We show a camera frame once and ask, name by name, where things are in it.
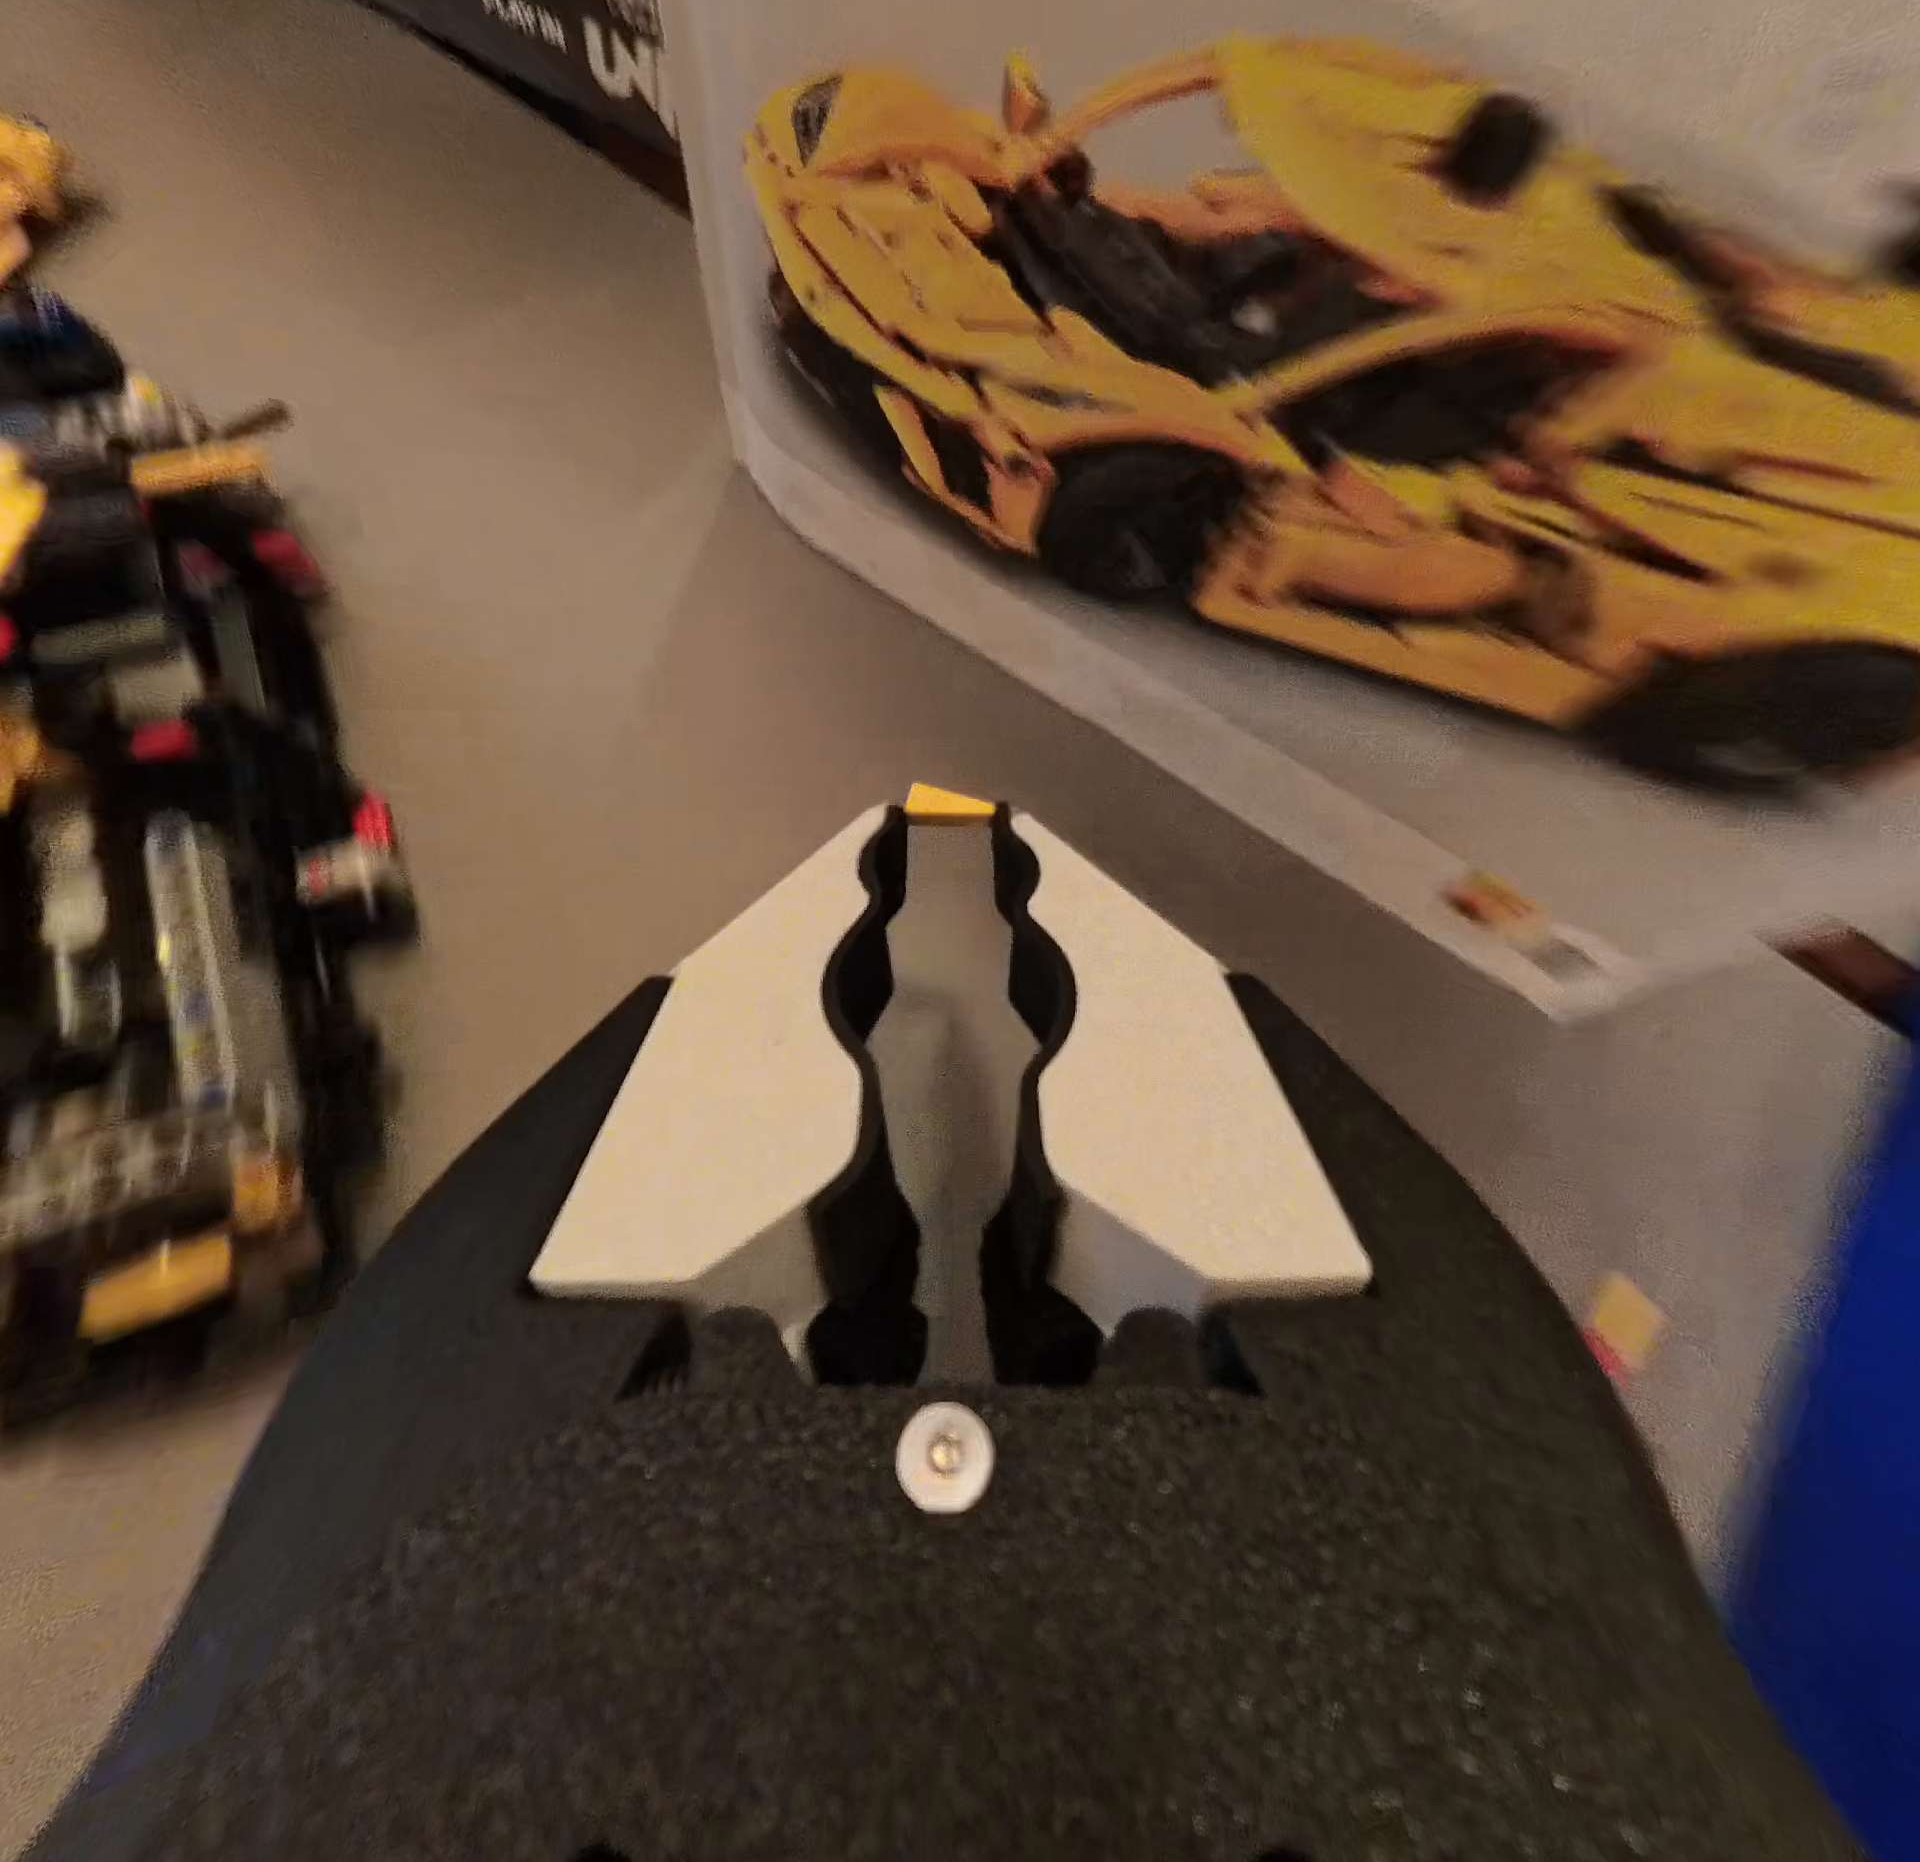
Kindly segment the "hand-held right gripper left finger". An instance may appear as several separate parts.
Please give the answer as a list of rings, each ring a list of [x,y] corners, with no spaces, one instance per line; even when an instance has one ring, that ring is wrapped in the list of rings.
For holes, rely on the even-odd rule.
[[[542,1299],[766,1316],[826,1384],[925,1368],[921,1223],[871,1038],[907,814],[873,808],[688,956],[532,1261]]]

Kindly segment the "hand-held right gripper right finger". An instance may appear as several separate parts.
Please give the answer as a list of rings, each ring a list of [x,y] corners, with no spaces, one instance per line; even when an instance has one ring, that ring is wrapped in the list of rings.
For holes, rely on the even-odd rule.
[[[1116,1330],[1354,1299],[1370,1258],[1234,977],[1037,818],[990,821],[1034,1040],[990,1219],[1000,1384],[1079,1384]]]

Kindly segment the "grey desk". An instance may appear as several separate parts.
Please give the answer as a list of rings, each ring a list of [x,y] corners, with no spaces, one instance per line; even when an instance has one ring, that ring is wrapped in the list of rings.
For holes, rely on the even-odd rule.
[[[1895,1086],[1777,956],[1554,1027],[1126,740],[802,545],[733,464],[693,230],[350,0],[5,0],[5,108],[109,200],[60,287],[274,458],[338,590],[347,752],[423,944],[364,962],[395,1069],[361,1229],[503,1182],[526,1093],[912,778],[1005,795],[1330,1038],[1584,1306],[1631,1226],[1765,1250],[1772,1337]]]

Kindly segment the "instruction booklet with yellow car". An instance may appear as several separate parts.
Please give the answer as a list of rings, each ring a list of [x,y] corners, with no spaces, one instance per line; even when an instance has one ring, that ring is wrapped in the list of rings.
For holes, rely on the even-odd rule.
[[[789,383],[742,175],[797,78],[899,65],[994,103],[1227,31],[1358,34],[1505,78],[1579,139],[1770,237],[1848,253],[1916,171],[1916,0],[659,0],[735,458],[785,526],[1530,1006],[1578,1018],[1859,929],[1916,947],[1916,769],[1752,805],[1659,789],[1507,720],[1101,609],[865,470]]]

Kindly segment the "small yellow red brick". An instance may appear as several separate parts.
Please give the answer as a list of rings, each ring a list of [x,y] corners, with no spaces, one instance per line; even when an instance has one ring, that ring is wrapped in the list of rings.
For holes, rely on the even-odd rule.
[[[1668,1314],[1626,1273],[1605,1273],[1582,1320],[1582,1339],[1603,1375],[1624,1386],[1668,1332]]]

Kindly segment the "partly built toy car model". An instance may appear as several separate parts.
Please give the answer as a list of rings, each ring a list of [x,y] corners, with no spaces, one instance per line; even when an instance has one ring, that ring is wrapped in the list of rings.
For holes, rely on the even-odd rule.
[[[2,123],[5,1432],[165,1386],[353,1270],[387,1066],[364,944],[419,936],[274,480],[40,270],[92,201]]]

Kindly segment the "blue storage bin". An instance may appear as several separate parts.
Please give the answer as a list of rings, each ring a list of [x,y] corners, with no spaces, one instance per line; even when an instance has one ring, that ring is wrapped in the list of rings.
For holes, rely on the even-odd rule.
[[[1772,1421],[1730,1634],[1866,1858],[1917,1855],[1916,986],[1839,1181]]]

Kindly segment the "dark toy car box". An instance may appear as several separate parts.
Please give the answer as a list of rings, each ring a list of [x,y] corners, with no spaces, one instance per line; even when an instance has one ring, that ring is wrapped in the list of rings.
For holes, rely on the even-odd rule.
[[[357,0],[688,211],[659,0]]]

